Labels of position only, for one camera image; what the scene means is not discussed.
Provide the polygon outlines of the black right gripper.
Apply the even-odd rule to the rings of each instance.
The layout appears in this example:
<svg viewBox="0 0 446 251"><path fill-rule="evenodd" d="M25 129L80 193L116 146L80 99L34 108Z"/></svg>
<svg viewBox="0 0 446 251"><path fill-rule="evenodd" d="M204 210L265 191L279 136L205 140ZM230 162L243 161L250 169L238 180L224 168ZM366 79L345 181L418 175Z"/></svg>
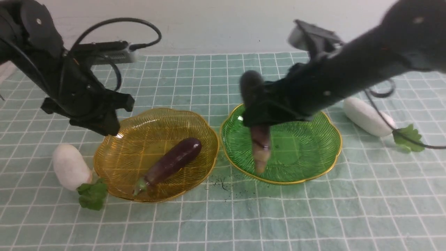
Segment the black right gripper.
<svg viewBox="0 0 446 251"><path fill-rule="evenodd" d="M242 74L243 124L273 126L291 121L310 121L335 103L332 91L323 90L316 73L319 66L297 63L284 78L265 81L255 70Z"/></svg>

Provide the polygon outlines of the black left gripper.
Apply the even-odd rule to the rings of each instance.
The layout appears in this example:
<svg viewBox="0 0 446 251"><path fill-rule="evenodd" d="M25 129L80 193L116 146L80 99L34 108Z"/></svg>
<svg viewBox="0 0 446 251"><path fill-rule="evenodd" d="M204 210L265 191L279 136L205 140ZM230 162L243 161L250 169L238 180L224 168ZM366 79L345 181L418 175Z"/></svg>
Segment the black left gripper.
<svg viewBox="0 0 446 251"><path fill-rule="evenodd" d="M75 127L115 136L121 128L117 110L131 112L134 103L132 95L107 89L92 76L77 76L61 81L57 92L44 99L41 109L65 116Z"/></svg>

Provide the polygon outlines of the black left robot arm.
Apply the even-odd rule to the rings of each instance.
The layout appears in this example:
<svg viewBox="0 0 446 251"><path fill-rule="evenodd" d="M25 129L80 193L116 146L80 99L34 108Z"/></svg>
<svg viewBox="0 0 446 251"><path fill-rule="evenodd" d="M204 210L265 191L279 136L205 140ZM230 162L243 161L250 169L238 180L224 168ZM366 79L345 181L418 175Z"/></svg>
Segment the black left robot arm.
<svg viewBox="0 0 446 251"><path fill-rule="evenodd" d="M1 63L12 62L47 97L41 109L100 135L120 130L117 110L133 110L129 94L105 88L91 70L64 47L49 10L35 0L1 1Z"/></svg>

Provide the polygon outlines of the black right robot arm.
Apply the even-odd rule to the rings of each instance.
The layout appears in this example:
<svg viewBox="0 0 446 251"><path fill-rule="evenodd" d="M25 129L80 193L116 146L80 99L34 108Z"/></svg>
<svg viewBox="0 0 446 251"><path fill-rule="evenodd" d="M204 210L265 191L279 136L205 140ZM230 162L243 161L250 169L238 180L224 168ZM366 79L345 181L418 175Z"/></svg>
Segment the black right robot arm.
<svg viewBox="0 0 446 251"><path fill-rule="evenodd" d="M320 110L409 71L445 72L444 0L399 0L381 24L343 43L333 31L302 20L289 43L310 60L277 81L259 82L243 124L309 121Z"/></svg>

